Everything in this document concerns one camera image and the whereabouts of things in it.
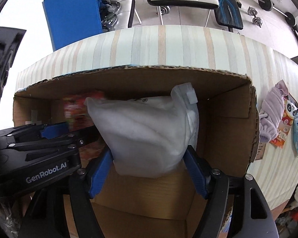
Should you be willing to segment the blue slim packet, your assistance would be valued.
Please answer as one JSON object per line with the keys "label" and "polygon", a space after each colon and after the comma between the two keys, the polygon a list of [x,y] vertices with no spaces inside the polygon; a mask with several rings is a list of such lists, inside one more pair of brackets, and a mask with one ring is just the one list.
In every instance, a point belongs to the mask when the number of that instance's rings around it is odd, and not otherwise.
{"label": "blue slim packet", "polygon": [[295,112],[293,120],[293,142],[298,156],[298,111]]}

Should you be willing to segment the panda orange snack packet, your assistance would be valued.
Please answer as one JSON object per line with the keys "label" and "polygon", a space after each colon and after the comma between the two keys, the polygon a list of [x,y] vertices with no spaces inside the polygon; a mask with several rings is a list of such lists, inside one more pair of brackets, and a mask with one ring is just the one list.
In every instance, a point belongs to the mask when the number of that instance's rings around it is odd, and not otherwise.
{"label": "panda orange snack packet", "polygon": [[284,112],[277,128],[277,137],[270,141],[271,144],[282,149],[287,136],[294,123],[294,116],[298,112],[298,102],[289,93],[284,97]]}

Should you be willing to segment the white soft packet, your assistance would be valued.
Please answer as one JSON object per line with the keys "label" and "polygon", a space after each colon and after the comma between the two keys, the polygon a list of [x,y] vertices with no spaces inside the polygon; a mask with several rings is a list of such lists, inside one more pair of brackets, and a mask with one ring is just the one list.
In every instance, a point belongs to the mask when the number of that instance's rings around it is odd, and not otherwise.
{"label": "white soft packet", "polygon": [[199,112],[191,83],[169,96],[84,102],[111,150],[120,175],[158,178],[175,171],[188,146],[197,146]]}

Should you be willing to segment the purple fuzzy sock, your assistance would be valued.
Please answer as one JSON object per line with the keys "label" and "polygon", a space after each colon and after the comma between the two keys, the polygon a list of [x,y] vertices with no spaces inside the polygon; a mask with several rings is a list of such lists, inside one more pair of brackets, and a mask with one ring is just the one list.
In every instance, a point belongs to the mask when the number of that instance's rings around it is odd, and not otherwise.
{"label": "purple fuzzy sock", "polygon": [[259,141],[268,143],[278,135],[278,126],[284,113],[284,97],[288,95],[288,88],[280,80],[270,89],[262,102],[259,111]]}

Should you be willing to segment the red snack packet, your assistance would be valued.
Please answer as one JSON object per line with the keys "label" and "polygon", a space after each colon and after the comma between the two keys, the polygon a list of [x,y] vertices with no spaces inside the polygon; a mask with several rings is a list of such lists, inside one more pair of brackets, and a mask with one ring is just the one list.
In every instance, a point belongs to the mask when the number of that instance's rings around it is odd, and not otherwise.
{"label": "red snack packet", "polygon": [[76,131],[94,125],[84,104],[88,97],[105,99],[105,94],[102,91],[93,91],[71,95],[63,99],[64,117],[70,131]]}

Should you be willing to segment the chrome dumbbell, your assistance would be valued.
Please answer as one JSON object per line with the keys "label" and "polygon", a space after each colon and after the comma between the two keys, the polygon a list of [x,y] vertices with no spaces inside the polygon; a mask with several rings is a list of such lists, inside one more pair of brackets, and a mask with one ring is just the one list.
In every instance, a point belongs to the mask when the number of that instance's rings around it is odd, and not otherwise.
{"label": "chrome dumbbell", "polygon": [[258,27],[262,27],[263,21],[260,17],[257,16],[258,12],[253,7],[248,7],[248,15],[253,16],[252,23]]}

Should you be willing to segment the black blue bench pad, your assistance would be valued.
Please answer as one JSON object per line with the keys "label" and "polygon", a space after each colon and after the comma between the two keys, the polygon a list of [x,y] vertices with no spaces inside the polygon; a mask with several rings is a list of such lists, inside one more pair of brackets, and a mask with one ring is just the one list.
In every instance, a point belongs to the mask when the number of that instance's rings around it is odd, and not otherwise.
{"label": "black blue bench pad", "polygon": [[218,0],[219,7],[214,10],[216,22],[227,28],[242,30],[244,28],[236,0]]}

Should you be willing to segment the blue board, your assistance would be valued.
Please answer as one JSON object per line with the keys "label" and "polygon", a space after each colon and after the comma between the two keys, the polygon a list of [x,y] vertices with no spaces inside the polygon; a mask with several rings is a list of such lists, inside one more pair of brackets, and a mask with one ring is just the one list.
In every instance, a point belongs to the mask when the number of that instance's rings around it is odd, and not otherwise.
{"label": "blue board", "polygon": [[43,0],[53,51],[101,34],[98,0]]}

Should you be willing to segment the open cardboard box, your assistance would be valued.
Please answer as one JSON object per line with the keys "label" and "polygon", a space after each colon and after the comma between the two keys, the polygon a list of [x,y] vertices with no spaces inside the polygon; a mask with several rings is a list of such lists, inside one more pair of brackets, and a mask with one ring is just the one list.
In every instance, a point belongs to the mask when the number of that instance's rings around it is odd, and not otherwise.
{"label": "open cardboard box", "polygon": [[237,177],[255,157],[256,91],[245,75],[123,66],[29,81],[14,96],[15,125],[28,122],[32,110],[44,124],[64,121],[71,95],[82,95],[113,153],[91,202],[105,237],[193,236],[206,201],[182,160],[188,145]]}

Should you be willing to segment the brown label patch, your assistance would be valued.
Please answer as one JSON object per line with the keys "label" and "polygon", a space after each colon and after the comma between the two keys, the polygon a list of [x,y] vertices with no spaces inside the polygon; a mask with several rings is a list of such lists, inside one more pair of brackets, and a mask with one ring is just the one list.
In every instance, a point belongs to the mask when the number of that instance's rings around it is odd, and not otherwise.
{"label": "brown label patch", "polygon": [[255,160],[261,160],[264,156],[264,152],[265,152],[265,147],[266,147],[266,143],[260,143],[258,145],[258,149],[257,149],[257,154],[255,157]]}

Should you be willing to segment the floor barbell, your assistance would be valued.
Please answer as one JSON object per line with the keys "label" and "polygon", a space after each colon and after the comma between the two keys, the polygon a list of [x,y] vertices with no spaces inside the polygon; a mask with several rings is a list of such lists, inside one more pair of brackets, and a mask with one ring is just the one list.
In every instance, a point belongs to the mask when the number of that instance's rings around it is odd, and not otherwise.
{"label": "floor barbell", "polygon": [[258,4],[260,6],[260,8],[264,11],[272,11],[275,10],[277,12],[279,12],[281,15],[284,16],[286,23],[290,26],[290,27],[296,27],[297,25],[297,21],[294,17],[294,15],[290,12],[283,12],[280,9],[278,9],[277,7],[275,7],[274,3],[272,2],[272,0],[257,0]]}

